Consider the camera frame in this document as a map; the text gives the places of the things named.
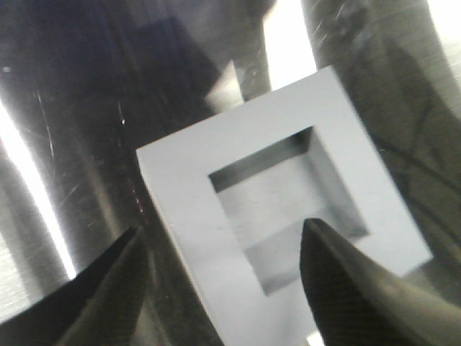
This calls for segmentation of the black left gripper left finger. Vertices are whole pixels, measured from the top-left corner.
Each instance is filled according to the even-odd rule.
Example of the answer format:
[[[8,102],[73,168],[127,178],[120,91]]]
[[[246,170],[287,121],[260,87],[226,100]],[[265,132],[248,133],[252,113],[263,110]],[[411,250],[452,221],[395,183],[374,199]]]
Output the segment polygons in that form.
[[[1,323],[1,344],[129,345],[148,276],[144,236],[128,229],[72,281]]]

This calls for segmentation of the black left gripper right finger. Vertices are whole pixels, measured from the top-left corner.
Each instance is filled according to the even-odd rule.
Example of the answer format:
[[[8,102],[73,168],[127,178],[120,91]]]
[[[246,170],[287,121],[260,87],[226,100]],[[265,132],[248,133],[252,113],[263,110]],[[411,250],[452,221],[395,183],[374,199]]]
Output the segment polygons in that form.
[[[303,290],[325,345],[459,345],[460,307],[394,275],[319,218],[303,223]]]

